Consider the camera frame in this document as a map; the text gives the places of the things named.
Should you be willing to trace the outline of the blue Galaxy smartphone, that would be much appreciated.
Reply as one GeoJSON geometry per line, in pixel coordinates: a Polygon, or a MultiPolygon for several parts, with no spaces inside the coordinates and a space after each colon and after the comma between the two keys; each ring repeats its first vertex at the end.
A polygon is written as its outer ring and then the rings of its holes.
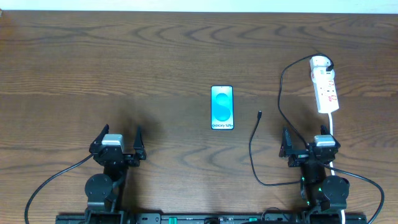
{"type": "Polygon", "coordinates": [[[211,128],[214,130],[234,129],[234,98],[231,85],[211,87],[211,128]]]}

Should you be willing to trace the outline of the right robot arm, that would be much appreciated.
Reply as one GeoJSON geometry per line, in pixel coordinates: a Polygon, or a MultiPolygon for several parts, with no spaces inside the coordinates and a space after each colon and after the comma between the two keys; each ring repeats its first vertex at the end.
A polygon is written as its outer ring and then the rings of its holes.
{"type": "Polygon", "coordinates": [[[349,182],[337,175],[327,175],[326,166],[335,160],[340,143],[321,126],[321,134],[314,137],[314,142],[305,149],[293,148],[287,128],[282,132],[280,157],[288,159],[289,167],[301,170],[300,187],[302,198],[308,208],[301,212],[302,223],[341,223],[341,211],[346,209],[349,195],[349,182]]]}

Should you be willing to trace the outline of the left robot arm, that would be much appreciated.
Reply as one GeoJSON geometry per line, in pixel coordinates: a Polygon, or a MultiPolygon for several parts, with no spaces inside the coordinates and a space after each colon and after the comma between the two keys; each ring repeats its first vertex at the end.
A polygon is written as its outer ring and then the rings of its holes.
{"type": "Polygon", "coordinates": [[[121,209],[121,200],[130,167],[140,166],[147,157],[141,128],[137,128],[133,153],[125,151],[121,134],[110,134],[106,125],[90,144],[89,152],[103,167],[85,184],[88,197],[84,223],[134,223],[134,215],[121,209]]]}

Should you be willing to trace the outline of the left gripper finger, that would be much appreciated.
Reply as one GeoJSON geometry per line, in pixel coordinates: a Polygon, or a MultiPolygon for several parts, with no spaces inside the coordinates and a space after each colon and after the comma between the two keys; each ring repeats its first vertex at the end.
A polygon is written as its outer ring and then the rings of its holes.
{"type": "Polygon", "coordinates": [[[141,130],[140,126],[137,127],[136,137],[135,137],[134,144],[133,144],[133,149],[135,150],[136,155],[146,156],[146,150],[144,147],[144,142],[142,140],[142,130],[141,130]]]}
{"type": "Polygon", "coordinates": [[[95,138],[95,140],[90,144],[90,153],[99,153],[102,150],[102,140],[106,134],[109,133],[109,125],[106,124],[100,134],[95,138]]]}

